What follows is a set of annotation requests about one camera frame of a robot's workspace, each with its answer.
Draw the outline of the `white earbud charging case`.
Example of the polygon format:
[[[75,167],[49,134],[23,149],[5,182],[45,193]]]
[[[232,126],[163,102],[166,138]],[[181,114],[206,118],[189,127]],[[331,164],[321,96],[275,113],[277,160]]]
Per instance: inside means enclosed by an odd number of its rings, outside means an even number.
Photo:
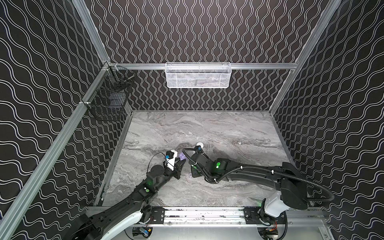
[[[199,148],[203,148],[203,147],[204,147],[204,144],[203,144],[202,142],[198,142],[198,143],[196,144],[196,146],[198,146]]]

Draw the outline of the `purple earbud charging case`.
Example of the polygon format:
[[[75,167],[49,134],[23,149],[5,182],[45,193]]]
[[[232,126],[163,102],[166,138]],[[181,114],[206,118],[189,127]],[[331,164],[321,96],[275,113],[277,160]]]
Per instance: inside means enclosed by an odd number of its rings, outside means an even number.
[[[179,158],[180,158],[181,161],[183,161],[183,160],[185,160],[187,157],[185,156],[184,153],[180,153],[180,154],[179,154]]]

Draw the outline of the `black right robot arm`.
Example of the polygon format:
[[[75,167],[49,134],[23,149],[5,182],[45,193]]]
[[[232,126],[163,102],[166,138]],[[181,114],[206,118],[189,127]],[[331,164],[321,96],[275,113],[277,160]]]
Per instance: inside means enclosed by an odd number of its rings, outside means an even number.
[[[186,155],[194,178],[204,177],[209,184],[222,181],[241,181],[266,186],[275,190],[262,200],[257,211],[261,223],[273,224],[289,209],[306,210],[310,202],[330,202],[335,196],[327,188],[305,179],[287,162],[277,167],[246,165],[233,160],[218,158],[212,161],[203,151]]]

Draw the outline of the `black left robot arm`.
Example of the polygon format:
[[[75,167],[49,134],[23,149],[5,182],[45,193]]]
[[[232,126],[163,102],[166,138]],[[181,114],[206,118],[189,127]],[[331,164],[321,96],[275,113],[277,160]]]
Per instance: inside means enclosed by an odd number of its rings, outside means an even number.
[[[133,192],[105,211],[88,217],[81,215],[64,236],[65,240],[111,240],[125,228],[141,220],[158,191],[172,178],[179,179],[185,160],[176,158],[174,169],[166,162],[155,165]]]

